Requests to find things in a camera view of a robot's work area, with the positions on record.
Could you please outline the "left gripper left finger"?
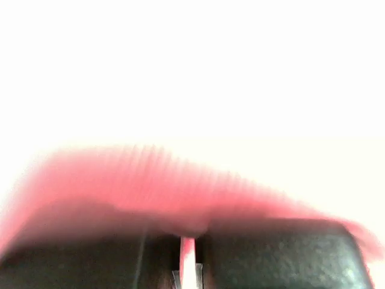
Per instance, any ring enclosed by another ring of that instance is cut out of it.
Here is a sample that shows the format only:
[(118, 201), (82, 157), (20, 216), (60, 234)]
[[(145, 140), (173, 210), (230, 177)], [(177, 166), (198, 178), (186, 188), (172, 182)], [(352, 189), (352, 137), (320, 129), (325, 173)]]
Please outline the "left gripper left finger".
[(2, 244), (2, 288), (171, 288), (180, 240), (142, 216), (42, 211)]

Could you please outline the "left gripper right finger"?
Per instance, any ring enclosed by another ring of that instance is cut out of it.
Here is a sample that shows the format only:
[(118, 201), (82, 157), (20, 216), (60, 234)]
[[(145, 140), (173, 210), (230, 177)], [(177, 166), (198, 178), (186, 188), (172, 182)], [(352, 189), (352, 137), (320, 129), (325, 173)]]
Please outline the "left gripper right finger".
[(197, 239), (206, 288), (372, 288), (355, 238), (316, 219), (217, 222)]

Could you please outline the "red t shirt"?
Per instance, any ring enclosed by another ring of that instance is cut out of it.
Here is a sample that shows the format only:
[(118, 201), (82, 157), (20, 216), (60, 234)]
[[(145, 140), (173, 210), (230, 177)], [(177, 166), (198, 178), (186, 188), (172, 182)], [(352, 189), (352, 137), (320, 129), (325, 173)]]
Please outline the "red t shirt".
[(31, 241), (126, 234), (148, 220), (175, 234), (201, 234), (216, 218), (294, 217), (342, 222), (359, 238), (375, 288), (384, 287), (384, 239), (367, 195), (328, 192), (325, 204), (303, 200), (232, 172), (180, 160), (159, 148), (57, 151), (20, 175), (1, 211), (1, 253)]

